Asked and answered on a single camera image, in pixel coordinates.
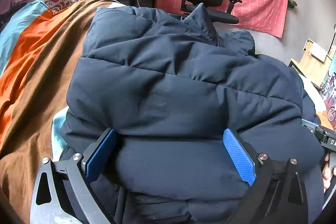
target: poster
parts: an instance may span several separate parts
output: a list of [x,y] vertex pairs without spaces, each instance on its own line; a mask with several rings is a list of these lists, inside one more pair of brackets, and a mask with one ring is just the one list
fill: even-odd
[[321,84],[321,88],[320,95],[327,108],[328,120],[334,130],[336,130],[336,55],[330,64],[329,70]]

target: black metal bracket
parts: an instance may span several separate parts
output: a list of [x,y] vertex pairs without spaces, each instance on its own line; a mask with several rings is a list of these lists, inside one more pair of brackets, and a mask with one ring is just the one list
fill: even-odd
[[[52,162],[50,158],[43,158],[31,200],[31,223],[82,223],[74,217],[64,195],[62,181],[68,179],[89,224],[115,224],[100,209],[85,181],[87,163],[111,132],[108,128],[83,154],[75,153],[69,160]],[[253,185],[226,224],[306,224],[307,198],[305,185],[297,171],[297,161],[289,159],[286,168],[279,171],[274,168],[275,161],[266,154],[257,154],[248,143],[241,139],[240,142],[251,153],[258,172]]]

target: chair armrest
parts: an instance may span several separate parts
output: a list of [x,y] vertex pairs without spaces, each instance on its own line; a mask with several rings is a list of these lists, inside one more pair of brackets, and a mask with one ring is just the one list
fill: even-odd
[[237,2],[239,2],[239,3],[243,3],[242,0],[228,0],[228,1],[230,2],[229,7],[227,8],[227,11],[226,11],[228,14],[231,14],[232,9],[233,9],[233,7],[235,6],[235,4],[236,4]]

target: white paper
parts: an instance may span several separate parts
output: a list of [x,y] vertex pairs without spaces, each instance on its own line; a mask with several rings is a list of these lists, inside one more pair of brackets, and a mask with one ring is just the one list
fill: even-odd
[[299,74],[299,76],[302,79],[303,82],[303,87],[305,91],[308,93],[308,96],[311,98],[315,105],[315,111],[316,112],[321,112],[321,111],[326,111],[326,105],[324,101],[322,100],[321,95],[319,92],[316,90],[316,88],[313,86],[313,84],[303,75]]
[[313,42],[313,45],[311,45],[310,53],[323,63],[327,56],[327,52],[319,44],[315,42]]

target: light blue fabric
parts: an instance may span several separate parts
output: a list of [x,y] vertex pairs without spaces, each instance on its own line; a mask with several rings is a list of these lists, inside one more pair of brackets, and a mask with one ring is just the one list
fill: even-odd
[[67,143],[59,134],[59,130],[61,129],[69,107],[65,107],[59,112],[57,112],[52,120],[51,125],[51,150],[52,150],[52,161],[59,161],[61,154]]
[[0,76],[7,66],[20,34],[47,9],[48,6],[43,0],[35,0],[27,3],[11,17],[0,33]]

